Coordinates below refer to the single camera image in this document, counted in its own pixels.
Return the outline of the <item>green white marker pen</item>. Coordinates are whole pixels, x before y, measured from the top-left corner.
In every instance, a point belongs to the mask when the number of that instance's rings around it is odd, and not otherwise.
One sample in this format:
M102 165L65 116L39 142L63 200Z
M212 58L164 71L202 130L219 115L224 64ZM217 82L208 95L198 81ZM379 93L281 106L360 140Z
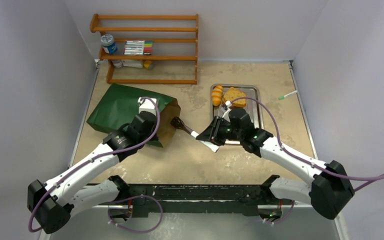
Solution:
M292 91L292 92L289 92L289 93L287 93L287 94L284 94L284 95L278 97L278 100L283 100L283 99L288 98L288 97L290 97L290 96L292 96L292 95L294 95L294 94L297 94L297 93L298 93L298 91L297 91L297 90L294 90L294 91Z

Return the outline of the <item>seeded fake bread slice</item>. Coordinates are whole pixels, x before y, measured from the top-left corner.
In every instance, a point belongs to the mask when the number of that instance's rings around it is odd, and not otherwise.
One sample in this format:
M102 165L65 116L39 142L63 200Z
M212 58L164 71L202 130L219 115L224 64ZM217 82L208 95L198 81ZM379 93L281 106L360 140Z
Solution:
M227 94L229 96L229 101L232 102L233 107L238 107L238 108L246 107L247 100L245 98L241 98L241 97L247 96L244 92L238 90L237 88L230 87L224 94Z

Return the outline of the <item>orange wooden shelf rack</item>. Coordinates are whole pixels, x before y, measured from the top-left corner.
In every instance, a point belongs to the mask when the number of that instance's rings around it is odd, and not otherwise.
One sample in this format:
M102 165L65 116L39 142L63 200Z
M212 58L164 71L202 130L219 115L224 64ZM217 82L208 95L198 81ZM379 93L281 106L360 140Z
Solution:
M101 20L167 20L194 21L194 27L106 27L101 26ZM108 61L106 82L108 84L191 84L198 83L198 47L199 47L199 15L102 15L95 13L90 21L89 29L92 33L99 32L105 43L114 46L124 43L123 55L115 55L115 48L102 45L99 59ZM107 32L172 32L194 33L194 38L112 38L109 40ZM194 43L194 55L153 55L153 43ZM115 79L115 61L193 61L194 78L184 80L174 79Z

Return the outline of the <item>pack of coloured markers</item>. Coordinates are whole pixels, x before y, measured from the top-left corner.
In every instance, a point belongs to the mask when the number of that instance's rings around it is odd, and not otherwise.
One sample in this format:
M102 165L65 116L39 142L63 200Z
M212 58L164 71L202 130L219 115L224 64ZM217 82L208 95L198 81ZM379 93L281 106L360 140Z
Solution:
M151 55L152 40L126 40L124 43L124 55Z

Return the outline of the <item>brown fake bread slice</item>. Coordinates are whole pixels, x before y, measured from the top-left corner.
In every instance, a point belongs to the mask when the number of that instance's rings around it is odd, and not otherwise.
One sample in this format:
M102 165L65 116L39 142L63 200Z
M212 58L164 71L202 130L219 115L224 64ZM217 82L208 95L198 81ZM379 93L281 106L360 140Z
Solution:
M222 96L222 104L223 105L226 105L227 104L227 102L229 102L230 101L230 98L229 98L229 95L228 94L224 94L223 96Z

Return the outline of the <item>small grey jar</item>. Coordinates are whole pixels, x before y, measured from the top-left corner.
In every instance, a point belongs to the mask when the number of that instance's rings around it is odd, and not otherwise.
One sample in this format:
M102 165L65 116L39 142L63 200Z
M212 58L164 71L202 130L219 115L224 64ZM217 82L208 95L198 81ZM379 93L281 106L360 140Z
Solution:
M113 59L111 62L115 68L123 67L123 62L120 59Z

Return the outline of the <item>orange fake bread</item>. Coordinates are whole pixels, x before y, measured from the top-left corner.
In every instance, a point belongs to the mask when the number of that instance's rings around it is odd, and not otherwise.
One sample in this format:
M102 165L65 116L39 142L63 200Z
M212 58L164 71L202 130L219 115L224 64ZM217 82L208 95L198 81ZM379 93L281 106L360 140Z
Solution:
M211 101L213 106L219 106L222 102L223 86L221 84L216 85L211 91Z

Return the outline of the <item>silver metal tongs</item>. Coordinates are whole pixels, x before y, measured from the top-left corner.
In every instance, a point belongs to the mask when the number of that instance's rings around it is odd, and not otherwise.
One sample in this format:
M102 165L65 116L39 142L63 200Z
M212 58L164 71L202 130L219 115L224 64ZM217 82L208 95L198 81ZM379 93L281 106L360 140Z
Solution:
M171 120L170 124L175 129L182 130L182 131L186 132L188 135L192 136L195 140L196 140L196 137L199 135L196 131L192 130L190 127L185 125L185 123L178 116L175 116ZM216 153L220 148L219 146L217 146L213 143L210 143L208 141L198 140L198 142L200 142L201 144L203 144L204 146L209 148L214 153Z

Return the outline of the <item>green brown paper bag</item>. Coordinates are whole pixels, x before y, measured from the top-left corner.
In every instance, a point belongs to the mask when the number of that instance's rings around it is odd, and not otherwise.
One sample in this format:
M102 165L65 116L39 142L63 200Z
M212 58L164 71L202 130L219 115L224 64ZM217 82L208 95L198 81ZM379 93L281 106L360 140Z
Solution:
M130 123L139 113L138 99L150 97L157 99L160 112L160 124L156 133L157 140L148 142L151 146L167 147L175 134L171 125L174 117L180 116L178 100L169 95L141 88L111 84L86 122L96 131L109 134L122 124Z

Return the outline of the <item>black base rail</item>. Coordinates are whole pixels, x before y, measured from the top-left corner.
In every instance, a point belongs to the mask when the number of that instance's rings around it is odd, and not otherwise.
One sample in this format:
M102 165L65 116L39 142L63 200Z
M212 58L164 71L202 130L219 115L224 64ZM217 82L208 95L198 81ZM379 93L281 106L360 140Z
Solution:
M264 184L132 183L115 200L107 201L109 205L130 204L134 218L160 212L268 217L270 210L291 203L289 199L275 198Z

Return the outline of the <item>blue white jar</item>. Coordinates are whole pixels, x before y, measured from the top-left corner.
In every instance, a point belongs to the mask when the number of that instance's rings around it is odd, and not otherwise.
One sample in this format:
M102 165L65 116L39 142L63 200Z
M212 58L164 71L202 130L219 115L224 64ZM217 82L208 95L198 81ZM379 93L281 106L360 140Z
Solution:
M105 53L114 54L118 48L115 42L115 38L111 34L104 34L100 37L100 43Z

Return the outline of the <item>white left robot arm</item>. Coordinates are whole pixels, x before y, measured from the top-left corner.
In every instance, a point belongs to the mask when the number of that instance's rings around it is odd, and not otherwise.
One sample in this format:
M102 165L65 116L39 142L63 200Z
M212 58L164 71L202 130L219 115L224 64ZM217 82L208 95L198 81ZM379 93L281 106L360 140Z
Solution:
M159 110L141 110L130 123L111 132L89 155L63 173L46 182L31 182L27 187L28 231L52 234L94 206L141 199L140 194L131 195L130 186L118 175L97 185L89 182L153 140L160 122Z

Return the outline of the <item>silver metal tray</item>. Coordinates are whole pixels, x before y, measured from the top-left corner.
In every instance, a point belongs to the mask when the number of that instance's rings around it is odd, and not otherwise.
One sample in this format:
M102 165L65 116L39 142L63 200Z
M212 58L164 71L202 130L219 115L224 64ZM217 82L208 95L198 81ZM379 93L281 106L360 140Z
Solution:
M242 109L244 109L249 114L249 116L250 116L251 120L253 121L254 126L256 128L263 127L263 118L262 118L261 109L260 109L258 103L256 103L254 101L254 99L256 99L256 100L260 99L260 92L256 86L253 86L253 85L234 85L234 84L230 84L230 85L229 84L219 84L219 85L222 85L222 87L223 87L223 95L231 87L234 87L234 88L240 90L241 92L244 92L246 94L246 97L248 97L250 99L246 99L246 107L244 107ZM222 115L223 115L223 111L221 108L221 104L219 106L212 106L212 110L211 110L211 117L212 118L214 118L216 116L222 117Z

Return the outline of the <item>white small box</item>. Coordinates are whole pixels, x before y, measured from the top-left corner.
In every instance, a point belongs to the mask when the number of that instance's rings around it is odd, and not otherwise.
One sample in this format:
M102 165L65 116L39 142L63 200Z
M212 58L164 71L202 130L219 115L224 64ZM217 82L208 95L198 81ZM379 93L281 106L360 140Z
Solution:
M137 60L137 59L122 59L121 60L124 67L130 67L130 68L143 68L143 61Z

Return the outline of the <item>yellow small bottle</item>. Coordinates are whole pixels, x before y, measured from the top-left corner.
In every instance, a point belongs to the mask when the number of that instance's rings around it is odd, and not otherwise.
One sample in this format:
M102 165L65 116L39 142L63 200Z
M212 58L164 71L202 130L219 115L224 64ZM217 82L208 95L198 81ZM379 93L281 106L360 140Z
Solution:
M154 63L152 60L144 60L142 65L147 70L151 70L154 67Z

